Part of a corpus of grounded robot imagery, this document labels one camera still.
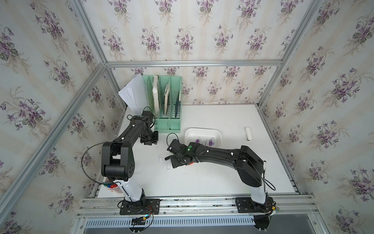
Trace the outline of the dark purple usb drive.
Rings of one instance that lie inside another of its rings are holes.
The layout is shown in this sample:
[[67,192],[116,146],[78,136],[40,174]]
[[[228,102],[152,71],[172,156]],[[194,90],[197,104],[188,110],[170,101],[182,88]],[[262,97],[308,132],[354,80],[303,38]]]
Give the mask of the dark purple usb drive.
[[211,138],[211,139],[209,140],[208,145],[209,145],[209,146],[213,146],[214,144],[215,144],[215,140],[214,140],[214,138]]

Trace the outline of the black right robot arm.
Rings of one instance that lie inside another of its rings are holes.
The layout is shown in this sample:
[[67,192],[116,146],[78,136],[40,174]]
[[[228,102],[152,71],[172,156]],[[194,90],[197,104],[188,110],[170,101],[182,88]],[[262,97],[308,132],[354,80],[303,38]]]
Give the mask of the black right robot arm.
[[250,197],[254,203],[265,205],[267,191],[265,186],[266,162],[252,149],[242,145],[239,149],[220,149],[191,142],[189,145],[174,139],[167,147],[171,153],[166,161],[175,169],[192,163],[214,163],[233,168],[241,181],[250,187]]

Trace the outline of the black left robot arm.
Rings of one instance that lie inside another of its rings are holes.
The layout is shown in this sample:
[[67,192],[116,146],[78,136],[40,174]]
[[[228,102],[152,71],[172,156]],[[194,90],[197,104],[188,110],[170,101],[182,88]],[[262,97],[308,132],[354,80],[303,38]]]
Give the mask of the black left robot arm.
[[113,141],[102,145],[101,174],[106,177],[110,188],[118,188],[131,206],[144,207],[145,193],[132,179],[135,171],[133,146],[139,140],[144,145],[158,143],[158,131],[153,131],[154,114],[144,110],[140,116],[132,116],[128,127]]

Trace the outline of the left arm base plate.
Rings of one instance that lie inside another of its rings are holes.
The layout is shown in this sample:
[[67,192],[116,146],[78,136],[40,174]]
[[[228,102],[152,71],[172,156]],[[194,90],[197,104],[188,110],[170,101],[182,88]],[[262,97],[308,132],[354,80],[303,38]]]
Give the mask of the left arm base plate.
[[117,207],[120,209],[120,215],[157,215],[160,210],[160,201],[160,199],[145,199],[137,202],[122,200]]

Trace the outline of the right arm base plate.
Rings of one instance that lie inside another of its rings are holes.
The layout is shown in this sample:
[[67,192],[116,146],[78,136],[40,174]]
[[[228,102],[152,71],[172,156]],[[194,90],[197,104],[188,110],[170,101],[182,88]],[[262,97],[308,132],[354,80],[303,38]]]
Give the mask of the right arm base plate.
[[272,213],[276,208],[276,202],[266,195],[264,204],[254,202],[251,198],[236,198],[235,203],[239,213]]

